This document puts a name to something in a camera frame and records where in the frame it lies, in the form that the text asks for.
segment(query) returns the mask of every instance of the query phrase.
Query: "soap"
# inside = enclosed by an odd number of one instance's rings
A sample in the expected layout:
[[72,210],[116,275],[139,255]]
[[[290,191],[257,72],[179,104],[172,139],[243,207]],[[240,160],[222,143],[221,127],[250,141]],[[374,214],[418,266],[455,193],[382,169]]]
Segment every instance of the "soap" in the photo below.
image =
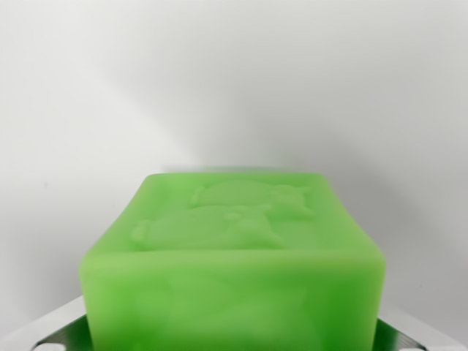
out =
[[96,351],[371,351],[384,275],[315,173],[150,175],[80,265]]

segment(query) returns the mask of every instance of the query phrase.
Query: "translucent green block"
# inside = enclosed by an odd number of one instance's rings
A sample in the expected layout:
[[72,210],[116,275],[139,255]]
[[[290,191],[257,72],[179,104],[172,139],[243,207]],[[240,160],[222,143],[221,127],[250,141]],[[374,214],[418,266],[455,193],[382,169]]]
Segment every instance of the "translucent green block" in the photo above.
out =
[[321,175],[171,173],[80,278],[96,351],[370,351],[384,270]]

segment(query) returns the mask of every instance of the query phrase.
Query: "white backdrop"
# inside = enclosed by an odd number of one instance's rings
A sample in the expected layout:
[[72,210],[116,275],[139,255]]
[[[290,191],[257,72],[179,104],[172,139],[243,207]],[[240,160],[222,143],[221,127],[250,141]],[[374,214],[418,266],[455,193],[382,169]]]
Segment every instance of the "white backdrop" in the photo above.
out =
[[385,298],[468,344],[468,3],[0,0],[0,336],[169,167],[326,174]]

